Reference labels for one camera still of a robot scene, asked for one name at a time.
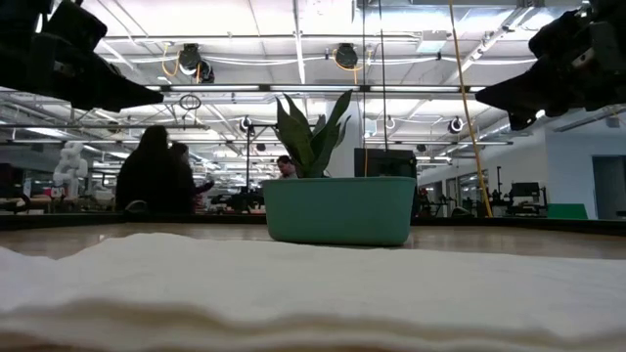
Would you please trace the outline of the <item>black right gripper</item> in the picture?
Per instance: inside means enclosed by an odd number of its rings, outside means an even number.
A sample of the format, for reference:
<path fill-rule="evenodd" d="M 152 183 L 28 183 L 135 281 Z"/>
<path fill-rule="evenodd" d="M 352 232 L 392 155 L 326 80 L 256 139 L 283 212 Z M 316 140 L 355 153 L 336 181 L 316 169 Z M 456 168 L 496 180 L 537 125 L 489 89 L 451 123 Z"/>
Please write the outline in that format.
<path fill-rule="evenodd" d="M 588 0 L 543 26 L 529 41 L 537 62 L 525 73 L 487 86 L 475 99 L 508 111 L 512 131 L 537 110 L 596 110 L 626 103 L 626 0 Z"/>

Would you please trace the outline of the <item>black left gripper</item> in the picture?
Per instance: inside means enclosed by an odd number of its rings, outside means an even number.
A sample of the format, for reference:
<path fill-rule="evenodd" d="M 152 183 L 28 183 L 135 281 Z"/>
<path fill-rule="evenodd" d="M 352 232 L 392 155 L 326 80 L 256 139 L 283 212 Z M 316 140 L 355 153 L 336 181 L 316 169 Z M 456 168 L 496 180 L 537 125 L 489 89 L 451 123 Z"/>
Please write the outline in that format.
<path fill-rule="evenodd" d="M 120 112 L 163 95 L 127 79 L 94 50 L 106 25 L 82 0 L 0 0 L 0 86 Z"/>

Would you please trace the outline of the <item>teal plastic tupperware container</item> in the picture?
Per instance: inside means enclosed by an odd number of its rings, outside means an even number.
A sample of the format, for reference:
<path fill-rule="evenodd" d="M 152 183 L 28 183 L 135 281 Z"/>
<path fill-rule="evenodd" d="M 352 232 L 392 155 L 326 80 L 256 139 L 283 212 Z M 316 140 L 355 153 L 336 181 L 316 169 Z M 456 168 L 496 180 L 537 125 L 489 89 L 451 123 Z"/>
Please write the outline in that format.
<path fill-rule="evenodd" d="M 412 178 L 306 178 L 263 183 L 266 222 L 278 242 L 400 246 L 409 237 Z"/>

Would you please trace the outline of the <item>person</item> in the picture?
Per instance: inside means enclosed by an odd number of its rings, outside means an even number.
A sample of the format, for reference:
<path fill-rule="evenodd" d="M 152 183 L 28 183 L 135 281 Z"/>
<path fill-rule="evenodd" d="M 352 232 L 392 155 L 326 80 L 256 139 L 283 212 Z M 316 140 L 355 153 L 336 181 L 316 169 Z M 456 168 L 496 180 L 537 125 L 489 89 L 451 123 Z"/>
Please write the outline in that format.
<path fill-rule="evenodd" d="M 125 210 L 133 201 L 142 201 L 155 214 L 190 214 L 193 210 L 181 160 L 170 153 L 162 125 L 145 130 L 118 173 L 115 208 Z"/>
<path fill-rule="evenodd" d="M 179 199 L 181 213 L 193 214 L 196 209 L 196 197 L 210 191 L 215 182 L 209 180 L 197 186 L 193 178 L 193 170 L 190 165 L 189 148 L 179 142 L 173 142 L 169 148 L 170 154 L 178 162 L 179 169 Z"/>
<path fill-rule="evenodd" d="M 277 166 L 281 173 L 282 179 L 291 179 L 297 177 L 295 165 L 288 155 L 281 155 L 277 159 Z"/>

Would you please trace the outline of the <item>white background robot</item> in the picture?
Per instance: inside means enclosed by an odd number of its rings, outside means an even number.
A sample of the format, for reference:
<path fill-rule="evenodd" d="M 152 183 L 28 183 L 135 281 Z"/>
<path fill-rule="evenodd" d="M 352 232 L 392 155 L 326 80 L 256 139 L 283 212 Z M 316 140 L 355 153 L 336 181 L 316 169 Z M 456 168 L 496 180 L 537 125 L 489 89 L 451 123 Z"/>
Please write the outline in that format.
<path fill-rule="evenodd" d="M 88 174 L 88 162 L 81 156 L 84 145 L 78 142 L 66 142 L 60 150 L 60 160 L 53 172 L 56 187 L 66 186 L 66 198 L 78 197 L 80 178 Z"/>

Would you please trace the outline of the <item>black equipment cart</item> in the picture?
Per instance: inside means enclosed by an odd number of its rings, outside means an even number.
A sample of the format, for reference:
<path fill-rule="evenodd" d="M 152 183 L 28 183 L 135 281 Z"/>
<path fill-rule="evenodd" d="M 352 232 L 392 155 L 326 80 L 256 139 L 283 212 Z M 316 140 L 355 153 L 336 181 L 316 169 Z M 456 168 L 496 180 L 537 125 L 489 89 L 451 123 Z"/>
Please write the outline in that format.
<path fill-rule="evenodd" d="M 506 214 L 512 217 L 546 217 L 546 188 L 537 182 L 512 183 Z"/>

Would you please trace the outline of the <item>green box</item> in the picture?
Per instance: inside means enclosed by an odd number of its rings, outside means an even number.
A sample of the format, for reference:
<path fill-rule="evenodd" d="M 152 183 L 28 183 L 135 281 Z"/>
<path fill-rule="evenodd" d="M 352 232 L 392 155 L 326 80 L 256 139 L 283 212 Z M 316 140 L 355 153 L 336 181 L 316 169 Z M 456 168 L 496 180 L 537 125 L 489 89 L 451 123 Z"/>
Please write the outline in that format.
<path fill-rule="evenodd" d="M 550 219 L 588 220 L 583 203 L 549 203 L 547 217 Z"/>

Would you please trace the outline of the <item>grey door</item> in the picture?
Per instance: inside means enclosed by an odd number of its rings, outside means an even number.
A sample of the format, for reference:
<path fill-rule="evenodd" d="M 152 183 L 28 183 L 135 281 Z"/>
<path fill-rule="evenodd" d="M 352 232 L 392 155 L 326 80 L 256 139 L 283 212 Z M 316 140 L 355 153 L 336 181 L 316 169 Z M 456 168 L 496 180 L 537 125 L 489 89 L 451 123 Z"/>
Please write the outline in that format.
<path fill-rule="evenodd" d="M 594 156 L 597 217 L 626 220 L 626 155 Z"/>

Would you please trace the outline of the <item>black metal stand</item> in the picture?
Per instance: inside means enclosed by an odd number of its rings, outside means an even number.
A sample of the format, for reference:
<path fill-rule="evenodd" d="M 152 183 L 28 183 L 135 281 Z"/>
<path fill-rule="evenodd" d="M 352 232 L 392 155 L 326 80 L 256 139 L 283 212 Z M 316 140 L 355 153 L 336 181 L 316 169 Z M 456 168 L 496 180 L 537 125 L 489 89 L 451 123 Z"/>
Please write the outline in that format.
<path fill-rule="evenodd" d="M 246 126 L 246 173 L 249 172 L 250 170 L 250 166 L 251 166 L 251 156 L 254 156 L 254 160 L 270 160 L 275 162 L 277 160 L 277 158 L 279 157 L 278 155 L 251 155 L 250 154 L 250 147 L 255 144 L 255 142 L 257 141 L 257 139 L 259 137 L 261 137 L 262 134 L 264 134 L 268 129 L 270 129 L 272 132 L 277 132 L 277 125 L 276 124 L 267 124 L 267 123 L 260 123 L 260 124 L 255 124 L 252 122 L 248 122 L 247 126 Z M 262 140 L 259 142 L 260 144 L 263 144 L 264 146 L 267 144 L 270 144 L 269 140 Z"/>

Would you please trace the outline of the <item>snake plant in white pot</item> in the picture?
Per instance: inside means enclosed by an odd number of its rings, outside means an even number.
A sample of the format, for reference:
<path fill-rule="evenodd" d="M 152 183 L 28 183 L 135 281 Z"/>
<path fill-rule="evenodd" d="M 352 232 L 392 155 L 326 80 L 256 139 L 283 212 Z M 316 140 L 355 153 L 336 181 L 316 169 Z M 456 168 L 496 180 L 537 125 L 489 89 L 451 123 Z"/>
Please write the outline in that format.
<path fill-rule="evenodd" d="M 352 91 L 344 92 L 335 102 L 329 117 L 322 116 L 312 127 L 308 118 L 285 95 L 289 110 L 277 100 L 275 134 L 291 157 L 299 178 L 323 178 L 334 149 L 345 136 L 348 115 L 342 120 L 351 102 Z"/>

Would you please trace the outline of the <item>white folded cloth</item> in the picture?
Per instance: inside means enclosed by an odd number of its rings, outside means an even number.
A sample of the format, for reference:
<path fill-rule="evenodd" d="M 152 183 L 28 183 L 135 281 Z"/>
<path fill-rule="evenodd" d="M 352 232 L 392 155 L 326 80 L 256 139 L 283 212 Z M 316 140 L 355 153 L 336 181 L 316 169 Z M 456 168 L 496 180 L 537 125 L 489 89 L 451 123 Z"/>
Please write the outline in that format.
<path fill-rule="evenodd" d="M 626 352 L 626 261 L 108 239 L 0 248 L 0 350 Z"/>

